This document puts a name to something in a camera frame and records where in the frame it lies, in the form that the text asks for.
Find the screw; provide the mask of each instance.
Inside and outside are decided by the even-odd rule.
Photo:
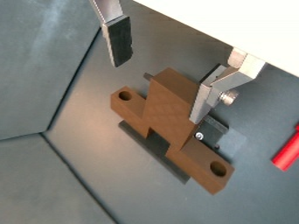
[[[200,141],[202,139],[202,134],[200,132],[196,132],[194,138]]]
[[[238,92],[234,89],[232,89],[224,93],[220,93],[218,99],[228,106],[236,100],[237,96]]]

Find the red cylinder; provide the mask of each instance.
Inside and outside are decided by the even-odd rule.
[[[272,159],[273,165],[284,172],[299,157],[299,125],[296,125],[295,129],[296,133]]]

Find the wooden bracket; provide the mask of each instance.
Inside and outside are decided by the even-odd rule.
[[[164,138],[170,145],[165,156],[213,194],[233,167],[192,137],[198,128],[189,121],[197,90],[194,82],[166,68],[150,79],[146,98],[122,87],[110,95],[110,108],[144,138],[152,131]]]

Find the metal bracket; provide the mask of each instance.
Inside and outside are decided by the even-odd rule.
[[[229,105],[238,96],[232,88],[252,81],[265,64],[261,59],[233,48],[228,58],[229,67],[221,65],[210,70],[200,84],[189,120],[198,123],[220,101]]]

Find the hole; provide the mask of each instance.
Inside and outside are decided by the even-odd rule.
[[[217,177],[224,177],[226,174],[225,166],[220,162],[212,162],[209,164],[209,169]]]
[[[126,91],[120,92],[117,97],[122,101],[129,101],[132,99],[132,95]]]

